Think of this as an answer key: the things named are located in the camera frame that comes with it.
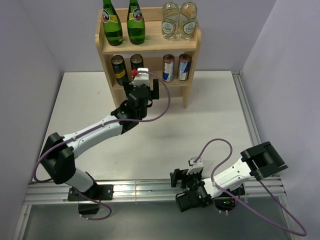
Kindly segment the blue silver energy can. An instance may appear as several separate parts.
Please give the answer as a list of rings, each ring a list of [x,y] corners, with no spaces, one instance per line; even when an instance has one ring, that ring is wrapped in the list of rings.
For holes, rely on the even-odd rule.
[[[172,54],[163,56],[162,79],[165,82],[172,82],[174,78],[175,57]]]

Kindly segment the black can front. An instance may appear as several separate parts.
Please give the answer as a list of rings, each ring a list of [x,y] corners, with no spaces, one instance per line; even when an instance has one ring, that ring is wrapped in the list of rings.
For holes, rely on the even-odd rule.
[[[111,65],[112,65],[117,83],[120,86],[123,86],[124,82],[129,81],[124,58],[121,55],[114,55],[111,58]]]

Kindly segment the black can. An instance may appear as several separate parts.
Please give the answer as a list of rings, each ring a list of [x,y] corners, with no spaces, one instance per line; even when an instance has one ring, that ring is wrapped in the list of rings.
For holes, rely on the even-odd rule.
[[[130,66],[131,66],[131,71],[135,71],[139,68],[144,67],[144,60],[143,57],[140,54],[134,54],[130,57]]]
[[[124,58],[121,55],[114,55],[111,58],[111,65],[112,65],[117,83],[120,86],[123,86],[124,82],[129,81]]]

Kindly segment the black can back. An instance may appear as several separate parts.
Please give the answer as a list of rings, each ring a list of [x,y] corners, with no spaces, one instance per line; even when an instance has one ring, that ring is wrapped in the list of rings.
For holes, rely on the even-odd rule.
[[[144,60],[143,57],[140,54],[134,54],[130,57],[130,66],[131,66],[131,71],[135,71],[139,68],[144,67]]]

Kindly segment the blue silver can red top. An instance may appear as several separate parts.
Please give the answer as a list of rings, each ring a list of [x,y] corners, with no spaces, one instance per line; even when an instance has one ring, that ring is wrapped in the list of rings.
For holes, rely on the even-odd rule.
[[[182,53],[179,56],[177,78],[180,82],[185,82],[189,77],[192,58],[187,53]]]

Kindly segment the green glass bottle back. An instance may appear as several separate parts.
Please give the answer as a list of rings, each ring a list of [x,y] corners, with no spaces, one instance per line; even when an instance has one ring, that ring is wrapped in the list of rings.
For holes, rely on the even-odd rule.
[[[129,40],[132,44],[140,45],[145,41],[145,21],[137,0],[129,1],[127,13],[127,32]]]

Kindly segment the green glass bottle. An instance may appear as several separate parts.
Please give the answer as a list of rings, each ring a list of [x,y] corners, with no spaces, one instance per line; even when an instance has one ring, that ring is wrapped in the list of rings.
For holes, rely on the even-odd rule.
[[[123,43],[122,25],[110,0],[103,0],[102,22],[108,43],[111,46],[121,45]]]
[[[127,13],[127,32],[129,40],[132,44],[140,45],[145,41],[145,21],[137,0],[129,1]]]

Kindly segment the green glass bottle front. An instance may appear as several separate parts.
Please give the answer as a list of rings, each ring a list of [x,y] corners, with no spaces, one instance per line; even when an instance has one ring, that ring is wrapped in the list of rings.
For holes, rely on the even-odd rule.
[[[111,46],[121,45],[123,43],[122,25],[110,0],[103,0],[102,22],[108,43]]]

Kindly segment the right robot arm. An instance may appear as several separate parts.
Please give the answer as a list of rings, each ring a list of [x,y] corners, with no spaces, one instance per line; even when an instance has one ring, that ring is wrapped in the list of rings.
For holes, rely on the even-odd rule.
[[[226,143],[230,152],[214,167],[209,178],[202,178],[204,163],[201,156],[210,143],[217,141]],[[228,195],[234,199],[235,196],[231,191],[240,188],[250,178],[255,178],[259,182],[288,168],[277,150],[267,141],[242,151],[236,163],[215,175],[215,171],[229,160],[232,153],[233,147],[229,141],[214,138],[205,144],[198,156],[188,160],[187,169],[176,168],[170,173],[171,187],[176,187],[178,181],[181,181],[180,188],[183,192],[175,196],[180,212],[192,208],[205,208],[220,195]]]

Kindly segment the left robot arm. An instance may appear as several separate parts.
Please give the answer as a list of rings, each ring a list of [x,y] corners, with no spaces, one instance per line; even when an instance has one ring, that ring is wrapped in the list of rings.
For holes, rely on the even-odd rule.
[[[86,171],[76,167],[75,160],[101,142],[130,131],[147,115],[153,100],[159,99],[159,82],[153,89],[146,84],[126,84],[127,99],[99,122],[64,136],[51,134],[43,147],[37,166],[42,165],[55,184],[67,184],[79,191],[86,200],[98,193],[97,183]]]

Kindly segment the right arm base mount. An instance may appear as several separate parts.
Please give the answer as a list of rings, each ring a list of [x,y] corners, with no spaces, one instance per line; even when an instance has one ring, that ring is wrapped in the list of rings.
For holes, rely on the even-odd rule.
[[[246,193],[243,185],[241,185],[240,187],[230,192],[233,195],[235,195],[236,198],[240,198],[241,196],[244,196]],[[237,205],[237,201],[233,197],[226,194],[225,192],[223,192],[219,197],[215,198],[213,200],[213,203],[215,207],[222,212],[223,211],[229,212],[233,210]]]

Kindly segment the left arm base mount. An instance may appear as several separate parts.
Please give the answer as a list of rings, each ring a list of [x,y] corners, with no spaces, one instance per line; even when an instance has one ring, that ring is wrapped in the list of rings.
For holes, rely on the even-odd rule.
[[[112,184],[98,185],[94,183],[85,192],[81,192],[75,187],[70,187],[67,201],[78,202],[78,213],[81,218],[87,221],[100,221],[107,219],[112,214],[112,208],[104,201],[111,201],[113,199],[113,190],[114,186]],[[100,207],[108,209],[108,214],[102,217],[93,217],[99,212]]]

